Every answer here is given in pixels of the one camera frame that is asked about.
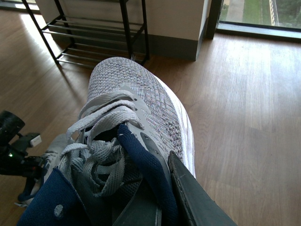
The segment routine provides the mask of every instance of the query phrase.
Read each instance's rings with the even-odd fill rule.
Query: sunlight
[[[21,21],[23,22],[24,28],[27,30],[26,36],[28,38],[28,45],[32,46],[36,49],[37,46],[39,46],[40,50],[48,51],[47,47],[41,38],[41,35],[34,25],[34,22],[32,21],[29,14],[20,14]],[[43,28],[46,25],[46,22],[42,15],[35,15],[35,18],[37,20],[37,23],[41,28]],[[57,45],[57,43],[53,40],[52,36],[50,34],[44,34],[46,40],[48,41],[49,45],[52,48],[53,53],[57,56],[61,49]]]

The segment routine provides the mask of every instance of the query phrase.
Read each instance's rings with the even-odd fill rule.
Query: metal rod
[[[67,56],[67,57],[73,57],[76,59],[83,59],[83,60],[89,60],[89,61],[94,61],[94,62],[101,62],[101,60],[97,60],[97,59],[92,59],[89,57],[83,57],[83,56],[76,56],[76,55],[72,55],[72,54],[68,54],[68,53],[62,53],[63,56]]]
[[[62,6],[61,6],[61,4],[60,4],[60,1],[59,1],[59,0],[55,0],[55,4],[56,4],[56,7],[57,7],[58,12],[59,12],[60,15],[62,16],[62,20],[64,20],[65,22],[67,22],[67,20],[66,20],[66,18],[65,18],[65,15],[64,15],[64,11],[63,11]],[[68,23],[64,23],[64,26],[65,26],[65,27],[69,27]],[[73,37],[70,37],[70,41],[71,41],[72,43],[75,43],[75,40],[74,40]]]
[[[86,64],[81,64],[81,63],[76,63],[76,62],[72,62],[72,61],[69,61],[69,60],[58,59],[58,61],[59,61],[59,62],[64,62],[64,63],[73,64],[73,65],[80,65],[80,66],[88,67],[88,68],[95,68],[95,66],[86,65]]]
[[[96,29],[109,28],[111,30],[120,30],[120,31],[124,32],[124,28],[123,27],[113,27],[113,26],[105,26],[105,25],[98,25],[98,24],[91,25],[91,24],[79,23],[79,22],[73,22],[73,21],[67,21],[67,23],[69,23],[69,24],[76,24],[76,26],[85,26],[85,27],[88,27],[88,28],[96,28]],[[138,32],[138,30],[135,30],[135,29],[130,29],[130,31],[132,33]]]
[[[48,41],[47,41],[46,38],[45,38],[45,36],[44,36],[44,34],[43,34],[43,32],[42,32],[42,30],[41,30],[41,28],[40,28],[40,26],[39,26],[39,24],[38,24],[36,18],[35,18],[35,16],[34,16],[34,14],[32,13],[32,10],[30,9],[30,7],[29,7],[27,1],[26,1],[26,0],[22,0],[22,2],[23,2],[23,4],[25,5],[28,14],[29,14],[30,17],[32,18],[32,21],[33,21],[34,25],[37,27],[38,32],[40,33],[40,35],[41,35],[41,37],[42,37],[42,39],[43,39],[43,41],[44,41],[44,43],[45,43],[45,45],[46,45],[46,47],[47,47],[49,53],[50,53],[50,55],[52,56],[52,58],[53,58],[53,60],[55,61],[55,63],[56,63],[56,64],[59,64],[59,62],[57,61],[57,59],[56,59],[56,57],[55,57],[55,55],[54,55],[54,53],[53,53],[51,47],[50,47],[49,44],[48,44]]]
[[[136,39],[139,37],[139,35],[144,31],[145,25],[143,24],[140,30],[134,35],[132,38],[132,44],[136,41]]]
[[[95,54],[95,55],[99,55],[99,56],[102,56],[102,57],[114,57],[115,56],[115,55],[112,55],[112,54],[96,53],[96,52],[82,50],[82,49],[77,49],[77,48],[69,48],[68,50],[73,50],[73,51],[82,52],[82,53]]]
[[[131,43],[130,26],[128,24],[128,16],[127,16],[127,4],[126,4],[125,0],[120,0],[120,9],[121,9],[121,14],[122,14],[124,31],[126,33],[128,58],[131,59],[132,54],[133,54],[133,46]]]
[[[126,50],[115,49],[115,48],[107,48],[107,47],[92,46],[92,45],[81,44],[81,43],[75,43],[75,45],[77,45],[77,46],[85,46],[85,47],[92,47],[92,48],[99,48],[99,49],[105,49],[105,50],[113,50],[113,51],[118,51],[118,52],[125,52],[125,53],[127,53]]]
[[[121,41],[111,41],[111,40],[106,40],[106,39],[89,38],[89,37],[84,37],[84,36],[80,36],[80,35],[65,34],[65,33],[59,33],[59,32],[51,32],[51,31],[43,31],[43,32],[48,33],[48,34],[61,35],[61,36],[66,36],[66,37],[78,38],[78,39],[86,39],[86,40],[92,40],[92,41],[102,41],[102,42],[107,42],[107,43],[126,45],[125,42],[121,42]]]
[[[102,21],[102,22],[109,22],[109,23],[117,23],[117,24],[123,24],[122,21],[117,21],[117,20],[104,20],[104,19],[96,19],[96,18],[88,18],[88,17],[79,17],[79,16],[67,16],[65,15],[65,17],[68,18],[74,18],[74,19],[81,19],[81,20],[93,20],[93,21]],[[138,23],[128,23],[130,25],[137,25],[137,26],[142,26],[142,24],[138,24]]]
[[[146,6],[145,6],[145,0],[141,0],[142,2],[142,12],[143,12],[143,25],[144,25],[144,38],[145,38],[145,55],[146,58],[150,59],[150,47],[149,47],[149,36],[147,32],[147,19],[146,19]]]
[[[75,43],[70,43],[61,53],[60,55],[58,55],[56,58],[60,58],[62,56],[63,53],[68,51],[68,48],[71,48],[73,45],[76,45]]]
[[[46,24],[45,27],[43,27],[41,30],[46,30],[48,29],[48,26],[51,25],[51,24],[55,24],[56,23],[56,20],[60,20],[62,19],[62,16],[61,15],[58,15],[55,19],[53,19],[52,21],[50,21],[49,23]]]
[[[49,27],[54,27],[54,28],[58,28],[58,29],[65,29],[65,30],[71,30],[71,31],[78,31],[78,32],[89,32],[89,33],[107,34],[107,35],[115,35],[115,36],[124,37],[124,34],[117,34],[117,33],[111,33],[111,32],[100,32],[100,31],[93,31],[93,30],[80,29],[80,28],[62,27],[62,26],[57,26],[57,25],[49,25]]]

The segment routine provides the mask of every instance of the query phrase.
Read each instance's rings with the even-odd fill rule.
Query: sneaker
[[[46,152],[41,156],[45,161],[43,166],[42,177],[39,180],[28,178],[25,188],[18,196],[18,201],[15,204],[20,207],[27,207],[32,202],[37,192],[41,189],[45,181],[49,178],[52,170],[60,163],[60,156],[64,148],[67,146],[65,134],[58,135],[50,144]]]
[[[50,188],[56,190],[53,192],[64,188],[78,195],[91,225],[112,225],[145,178],[166,225],[176,225],[178,210],[167,158],[174,151],[185,161],[183,150],[188,145],[182,133],[185,125],[160,83],[149,71],[125,58],[110,58],[96,66],[87,103],[66,133],[68,145],[54,172],[53,180],[62,175],[68,184],[63,181],[62,186],[62,180],[58,181],[62,187],[57,188],[48,181],[46,195],[40,193],[39,199],[49,197]],[[53,199],[55,203],[48,198],[50,203],[43,207],[44,219],[53,216],[49,208],[55,207],[54,215],[60,219],[64,213],[72,213],[59,204],[62,197],[54,195]],[[68,202],[65,206],[74,203],[74,196],[71,202],[68,200],[62,200]]]

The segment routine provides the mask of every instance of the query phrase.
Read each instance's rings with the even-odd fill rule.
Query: knit fabric
[[[86,105],[100,94],[123,86],[133,89],[149,107],[151,114],[144,112],[144,116],[159,136],[155,143],[164,150],[165,159],[174,151],[182,160],[181,133],[173,103],[155,76],[136,62],[114,57],[98,64],[90,78]]]

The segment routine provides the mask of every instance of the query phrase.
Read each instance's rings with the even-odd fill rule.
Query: glass door
[[[301,0],[224,0],[219,22],[301,29]]]

